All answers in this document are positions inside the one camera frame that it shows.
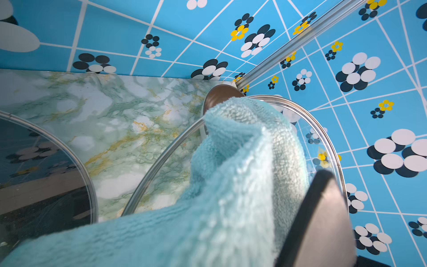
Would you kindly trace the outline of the light teal microfiber cloth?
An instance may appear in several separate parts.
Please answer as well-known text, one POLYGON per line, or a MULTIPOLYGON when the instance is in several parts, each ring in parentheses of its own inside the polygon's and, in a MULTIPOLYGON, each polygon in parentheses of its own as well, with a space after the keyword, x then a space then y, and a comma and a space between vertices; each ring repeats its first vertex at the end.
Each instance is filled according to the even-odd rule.
POLYGON ((232 98, 204 117, 176 204, 22 243, 4 267, 270 267, 309 188, 290 122, 232 98))

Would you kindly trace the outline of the glass pot lid black handle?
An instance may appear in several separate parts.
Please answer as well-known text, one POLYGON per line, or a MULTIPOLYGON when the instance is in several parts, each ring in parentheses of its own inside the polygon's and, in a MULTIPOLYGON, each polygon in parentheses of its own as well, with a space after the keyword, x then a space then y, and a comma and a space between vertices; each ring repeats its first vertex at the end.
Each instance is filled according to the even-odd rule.
POLYGON ((232 98, 208 111, 156 160, 132 195, 133 215, 163 166, 193 134, 190 180, 167 208, 139 214, 143 262, 161 267, 352 267, 348 210, 330 171, 308 174, 290 120, 305 110, 275 96, 232 98))

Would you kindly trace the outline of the glass lid on black pan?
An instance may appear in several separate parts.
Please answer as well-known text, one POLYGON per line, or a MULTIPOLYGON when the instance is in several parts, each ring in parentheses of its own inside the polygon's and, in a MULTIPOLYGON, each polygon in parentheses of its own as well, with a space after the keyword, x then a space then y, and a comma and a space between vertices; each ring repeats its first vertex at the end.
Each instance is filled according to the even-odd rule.
POLYGON ((38 237, 98 222, 95 187, 61 140, 1 112, 1 236, 38 237))

